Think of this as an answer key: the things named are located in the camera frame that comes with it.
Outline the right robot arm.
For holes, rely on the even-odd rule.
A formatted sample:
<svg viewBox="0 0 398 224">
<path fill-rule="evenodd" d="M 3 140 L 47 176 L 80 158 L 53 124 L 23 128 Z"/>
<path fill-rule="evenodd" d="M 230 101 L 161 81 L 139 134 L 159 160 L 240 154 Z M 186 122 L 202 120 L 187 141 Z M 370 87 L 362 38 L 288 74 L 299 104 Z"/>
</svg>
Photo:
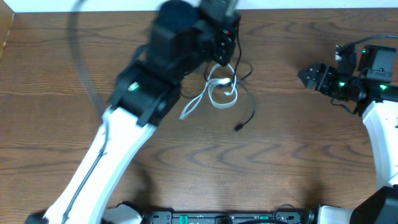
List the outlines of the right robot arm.
<svg viewBox="0 0 398 224">
<path fill-rule="evenodd" d="M 369 134 L 377 190 L 355 209 L 320 205 L 307 223 L 397 223 L 397 87 L 391 84 L 395 48 L 365 45 L 360 59 L 354 47 L 337 46 L 336 68 L 316 63 L 298 73 L 304 87 L 320 92 L 334 106 L 356 103 Z"/>
</svg>

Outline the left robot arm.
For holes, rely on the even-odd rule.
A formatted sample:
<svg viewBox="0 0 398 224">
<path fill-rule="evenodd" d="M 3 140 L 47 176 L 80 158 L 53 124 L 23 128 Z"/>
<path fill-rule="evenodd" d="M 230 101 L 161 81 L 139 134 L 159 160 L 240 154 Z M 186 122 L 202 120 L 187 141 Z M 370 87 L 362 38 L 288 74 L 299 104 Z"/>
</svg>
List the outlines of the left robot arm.
<svg viewBox="0 0 398 224">
<path fill-rule="evenodd" d="M 164 2 L 148 43 L 137 48 L 116 79 L 105 107 L 69 32 L 71 53 L 102 124 L 61 196 L 27 223 L 100 223 L 111 194 L 132 158 L 180 98 L 182 80 L 201 64 L 229 64 L 240 15 L 236 1 Z"/>
</svg>

